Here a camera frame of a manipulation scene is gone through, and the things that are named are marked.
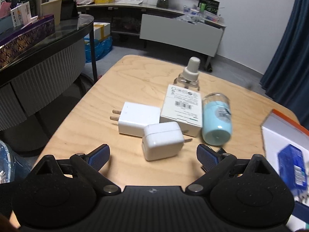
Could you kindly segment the clear liquid refill bottle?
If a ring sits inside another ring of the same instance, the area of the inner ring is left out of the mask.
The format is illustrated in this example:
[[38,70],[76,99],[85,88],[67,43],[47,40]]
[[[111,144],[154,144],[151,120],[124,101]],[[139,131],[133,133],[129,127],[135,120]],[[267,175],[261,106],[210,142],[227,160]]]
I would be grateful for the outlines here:
[[199,65],[201,61],[197,57],[191,57],[188,61],[187,66],[183,71],[174,79],[173,84],[177,86],[182,86],[186,89],[200,90],[199,87]]

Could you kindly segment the dark blue curtain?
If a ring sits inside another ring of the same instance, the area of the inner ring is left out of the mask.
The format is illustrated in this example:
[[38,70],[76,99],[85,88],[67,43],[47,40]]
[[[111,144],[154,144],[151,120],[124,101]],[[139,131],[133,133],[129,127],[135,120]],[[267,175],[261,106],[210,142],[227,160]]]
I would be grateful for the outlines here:
[[308,128],[308,3],[295,0],[281,42],[260,84],[268,97],[290,109]]

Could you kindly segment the blue plastic bag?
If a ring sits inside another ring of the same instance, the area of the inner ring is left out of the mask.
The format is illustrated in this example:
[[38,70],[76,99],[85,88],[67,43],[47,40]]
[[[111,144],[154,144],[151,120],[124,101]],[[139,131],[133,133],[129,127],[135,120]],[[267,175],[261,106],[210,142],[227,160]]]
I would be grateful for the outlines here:
[[[107,37],[105,40],[99,41],[97,39],[94,40],[95,44],[95,59],[96,61],[101,60],[108,53],[112,51],[113,48],[113,39],[111,36]],[[92,62],[91,58],[91,47],[90,47],[90,39],[84,38],[85,44],[85,61],[86,63]]]

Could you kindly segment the orange white cardboard box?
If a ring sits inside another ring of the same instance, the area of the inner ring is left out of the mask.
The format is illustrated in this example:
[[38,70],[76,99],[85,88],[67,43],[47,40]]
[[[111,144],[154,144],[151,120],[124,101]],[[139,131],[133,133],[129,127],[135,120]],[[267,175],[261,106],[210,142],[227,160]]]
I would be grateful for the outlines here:
[[293,145],[303,153],[307,175],[307,191],[302,195],[293,196],[295,208],[287,226],[292,231],[308,230],[308,130],[288,116],[273,109],[263,121],[261,131],[266,159],[278,175],[278,153],[283,148],[287,145]]

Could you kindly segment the white folding-prong charger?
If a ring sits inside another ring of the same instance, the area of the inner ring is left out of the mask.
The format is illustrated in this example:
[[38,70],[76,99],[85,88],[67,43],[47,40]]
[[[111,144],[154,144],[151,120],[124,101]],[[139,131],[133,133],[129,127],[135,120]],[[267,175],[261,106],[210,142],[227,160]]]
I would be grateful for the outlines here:
[[166,122],[148,125],[144,128],[142,148],[147,161],[175,157],[186,142],[177,122]]

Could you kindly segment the light blue cylindrical bottle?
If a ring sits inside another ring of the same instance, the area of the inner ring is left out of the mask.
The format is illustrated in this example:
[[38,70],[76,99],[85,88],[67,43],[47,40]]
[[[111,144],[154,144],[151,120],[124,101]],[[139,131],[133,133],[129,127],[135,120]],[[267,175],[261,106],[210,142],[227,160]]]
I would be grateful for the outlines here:
[[229,98],[222,93],[210,93],[203,98],[202,137],[211,146],[222,146],[232,136],[232,112]]

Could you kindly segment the black round side table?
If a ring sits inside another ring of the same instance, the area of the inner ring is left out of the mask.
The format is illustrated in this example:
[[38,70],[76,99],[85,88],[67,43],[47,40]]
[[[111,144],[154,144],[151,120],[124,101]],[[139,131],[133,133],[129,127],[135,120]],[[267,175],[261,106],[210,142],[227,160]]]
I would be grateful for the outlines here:
[[17,154],[42,152],[77,99],[62,100],[56,109],[51,103],[73,83],[85,94],[84,37],[93,33],[93,23],[87,14],[63,20],[54,34],[1,69],[1,141]]

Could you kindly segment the white two-prong charger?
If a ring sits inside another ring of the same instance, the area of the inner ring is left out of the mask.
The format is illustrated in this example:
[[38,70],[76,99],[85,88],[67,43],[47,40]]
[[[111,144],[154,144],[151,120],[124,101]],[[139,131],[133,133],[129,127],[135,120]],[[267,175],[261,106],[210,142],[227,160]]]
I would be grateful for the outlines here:
[[110,116],[110,120],[118,123],[120,134],[143,137],[146,126],[159,123],[161,109],[156,106],[124,102],[121,111],[114,109],[112,113],[116,116]]

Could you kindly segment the black green display box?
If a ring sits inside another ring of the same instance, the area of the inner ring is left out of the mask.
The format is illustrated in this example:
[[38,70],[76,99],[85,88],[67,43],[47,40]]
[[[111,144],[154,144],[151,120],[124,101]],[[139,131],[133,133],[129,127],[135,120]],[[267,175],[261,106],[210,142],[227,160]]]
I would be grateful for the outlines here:
[[219,9],[219,1],[216,0],[199,0],[199,11],[204,12],[207,11],[214,15],[217,15]]

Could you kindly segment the white barcode carton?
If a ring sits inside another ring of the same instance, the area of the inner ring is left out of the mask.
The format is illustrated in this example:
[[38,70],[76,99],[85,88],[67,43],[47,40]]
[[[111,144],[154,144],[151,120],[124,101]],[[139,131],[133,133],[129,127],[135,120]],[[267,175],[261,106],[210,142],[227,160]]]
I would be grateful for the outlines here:
[[184,87],[168,85],[160,122],[177,122],[183,134],[197,137],[203,126],[200,93]]

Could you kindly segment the blue tin box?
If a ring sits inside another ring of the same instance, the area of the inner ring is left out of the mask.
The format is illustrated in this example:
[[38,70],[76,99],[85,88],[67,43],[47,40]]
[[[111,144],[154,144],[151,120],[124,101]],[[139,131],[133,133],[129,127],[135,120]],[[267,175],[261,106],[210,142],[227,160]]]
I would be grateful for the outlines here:
[[278,153],[279,175],[293,196],[307,191],[307,175],[302,151],[287,145]]

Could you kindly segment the white yellow-taped carton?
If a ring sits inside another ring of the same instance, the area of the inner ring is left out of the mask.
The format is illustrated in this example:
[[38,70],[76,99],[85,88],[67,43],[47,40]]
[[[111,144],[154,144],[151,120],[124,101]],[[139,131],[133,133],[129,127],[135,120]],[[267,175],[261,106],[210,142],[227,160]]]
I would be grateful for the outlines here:
[[94,22],[94,38],[103,41],[110,36],[110,23]]

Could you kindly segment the white tv cabinet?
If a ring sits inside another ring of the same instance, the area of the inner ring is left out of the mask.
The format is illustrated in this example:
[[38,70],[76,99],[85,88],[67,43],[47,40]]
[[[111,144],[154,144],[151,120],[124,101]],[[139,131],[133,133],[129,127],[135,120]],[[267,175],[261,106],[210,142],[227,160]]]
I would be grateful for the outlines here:
[[110,23],[114,35],[139,37],[145,43],[155,41],[198,52],[205,57],[207,72],[212,71],[211,59],[217,54],[226,28],[202,15],[147,4],[90,4],[79,5],[77,9],[98,22]]

